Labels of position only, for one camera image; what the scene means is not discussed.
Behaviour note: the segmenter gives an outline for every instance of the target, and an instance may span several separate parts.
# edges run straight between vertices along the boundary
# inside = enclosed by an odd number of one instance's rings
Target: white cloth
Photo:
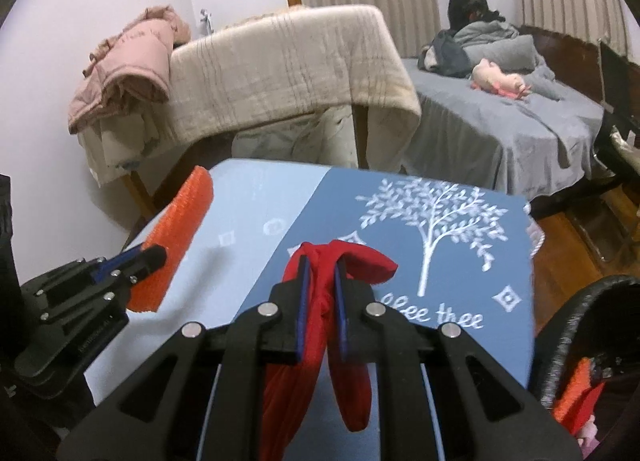
[[[142,161],[211,134],[348,104],[369,106],[369,166],[398,171],[420,104],[373,6],[292,10],[190,42],[172,54],[168,103],[116,129],[96,123],[79,139],[104,184],[136,154]]]
[[[236,134],[232,158],[358,168],[351,106],[276,122]]]
[[[636,174],[640,174],[640,149],[636,149],[634,146],[629,145],[622,138],[622,135],[616,126],[611,128],[609,137],[611,139],[611,143],[613,143],[614,148],[620,153],[622,159],[636,171]]]

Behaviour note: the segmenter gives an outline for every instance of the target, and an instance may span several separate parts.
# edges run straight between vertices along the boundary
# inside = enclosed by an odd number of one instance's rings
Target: gray bedsheet
[[[527,199],[591,176],[603,108],[556,83],[564,99],[511,100],[473,90],[469,80],[420,71],[403,59],[422,105],[403,164],[409,174],[477,185]]]

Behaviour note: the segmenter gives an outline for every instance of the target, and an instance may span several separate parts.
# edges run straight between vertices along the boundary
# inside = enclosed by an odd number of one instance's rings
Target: white tree print
[[[407,178],[402,181],[382,180],[378,192],[371,197],[356,196],[366,201],[367,213],[360,218],[361,228],[377,221],[400,219],[420,232],[424,258],[418,297],[426,292],[433,250],[445,237],[454,243],[469,243],[484,261],[482,271],[491,268],[494,256],[485,239],[506,241],[499,220],[507,210],[489,205],[478,187],[463,187],[446,181]]]

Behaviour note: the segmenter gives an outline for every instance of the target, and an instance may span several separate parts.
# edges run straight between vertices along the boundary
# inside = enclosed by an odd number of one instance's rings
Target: wooden headboard
[[[533,36],[536,49],[546,59],[558,80],[594,102],[602,101],[598,48],[595,44],[534,26],[522,26],[520,33]],[[628,68],[631,109],[640,118],[640,67],[629,62]]]

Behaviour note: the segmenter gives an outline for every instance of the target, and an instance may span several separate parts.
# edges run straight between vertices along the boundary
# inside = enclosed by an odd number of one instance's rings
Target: blue tablecloth
[[[87,371],[96,403],[181,324],[229,322],[268,298],[301,242],[332,239],[366,244],[399,264],[393,279],[374,287],[378,300],[422,325],[458,322],[526,384],[534,323],[524,198],[394,174],[252,160],[228,160],[211,175],[214,202],[160,310],[130,314],[130,324]],[[348,433],[324,368],[286,460],[378,456],[377,401],[367,430]]]

